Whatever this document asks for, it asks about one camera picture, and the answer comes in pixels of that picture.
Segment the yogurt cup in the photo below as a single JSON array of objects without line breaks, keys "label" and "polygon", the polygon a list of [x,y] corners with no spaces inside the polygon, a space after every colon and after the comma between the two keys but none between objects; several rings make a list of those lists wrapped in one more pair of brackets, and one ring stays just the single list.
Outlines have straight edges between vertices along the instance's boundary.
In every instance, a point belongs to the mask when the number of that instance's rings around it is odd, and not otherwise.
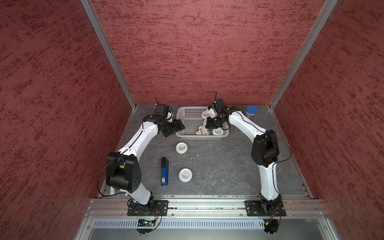
[{"label": "yogurt cup", "polygon": [[180,142],[176,145],[175,149],[178,154],[183,155],[188,151],[188,145],[186,143]]},{"label": "yogurt cup", "polygon": [[201,114],[201,117],[204,119],[204,120],[206,120],[208,117],[210,117],[211,115],[210,115],[210,113],[209,113],[209,111],[204,111],[204,112],[202,112],[202,114]]},{"label": "yogurt cup", "polygon": [[179,172],[179,179],[184,183],[189,182],[192,179],[192,177],[193,177],[193,173],[190,169],[184,168]]},{"label": "yogurt cup", "polygon": [[217,129],[213,129],[212,133],[215,136],[222,136],[224,134],[224,130],[221,128],[217,128]]}]

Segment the wide Chobani yogurt tub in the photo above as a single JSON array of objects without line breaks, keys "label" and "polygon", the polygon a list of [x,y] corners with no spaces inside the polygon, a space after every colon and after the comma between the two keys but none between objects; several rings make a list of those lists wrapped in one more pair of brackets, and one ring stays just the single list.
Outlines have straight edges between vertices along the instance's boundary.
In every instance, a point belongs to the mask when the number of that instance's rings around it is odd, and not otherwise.
[{"label": "wide Chobani yogurt tub", "polygon": [[207,136],[210,134],[210,130],[206,129],[205,126],[199,126],[196,135],[198,136]]}]

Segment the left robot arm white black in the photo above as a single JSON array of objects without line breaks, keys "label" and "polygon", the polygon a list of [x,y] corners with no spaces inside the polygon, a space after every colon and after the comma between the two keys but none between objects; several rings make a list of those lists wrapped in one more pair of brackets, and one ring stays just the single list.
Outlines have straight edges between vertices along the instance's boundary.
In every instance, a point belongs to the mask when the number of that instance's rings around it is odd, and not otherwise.
[{"label": "left robot arm white black", "polygon": [[141,183],[140,158],[151,140],[161,133],[168,137],[185,129],[181,120],[167,120],[154,115],[143,118],[136,134],[117,152],[107,156],[106,185],[120,191],[141,207],[152,209],[154,198]]}]

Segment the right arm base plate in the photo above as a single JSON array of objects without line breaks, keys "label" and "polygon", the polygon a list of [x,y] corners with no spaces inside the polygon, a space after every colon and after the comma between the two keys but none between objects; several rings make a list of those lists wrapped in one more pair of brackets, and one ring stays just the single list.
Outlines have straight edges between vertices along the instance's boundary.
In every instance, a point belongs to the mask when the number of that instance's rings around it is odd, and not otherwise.
[{"label": "right arm base plate", "polygon": [[248,217],[286,217],[287,213],[281,201],[267,203],[265,201],[244,201]]}]

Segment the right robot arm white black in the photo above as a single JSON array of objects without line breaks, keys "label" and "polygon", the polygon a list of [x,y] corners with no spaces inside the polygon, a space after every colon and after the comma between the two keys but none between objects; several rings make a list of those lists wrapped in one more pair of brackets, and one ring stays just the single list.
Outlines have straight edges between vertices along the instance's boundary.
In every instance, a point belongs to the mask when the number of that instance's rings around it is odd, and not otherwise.
[{"label": "right robot arm white black", "polygon": [[276,167],[280,154],[278,136],[273,130],[265,130],[248,119],[237,107],[214,102],[214,117],[207,118],[207,129],[219,129],[224,124],[235,126],[252,141],[251,157],[258,165],[261,177],[261,209],[270,215],[283,206],[278,190]]}]

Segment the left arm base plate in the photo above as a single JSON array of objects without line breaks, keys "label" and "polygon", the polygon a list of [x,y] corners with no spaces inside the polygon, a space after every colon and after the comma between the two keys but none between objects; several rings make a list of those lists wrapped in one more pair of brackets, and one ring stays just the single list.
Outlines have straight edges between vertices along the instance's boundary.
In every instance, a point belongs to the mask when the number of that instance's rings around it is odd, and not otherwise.
[{"label": "left arm base plate", "polygon": [[168,212],[169,201],[150,199],[147,205],[140,205],[133,200],[127,202],[127,216],[159,216],[164,217]]}]

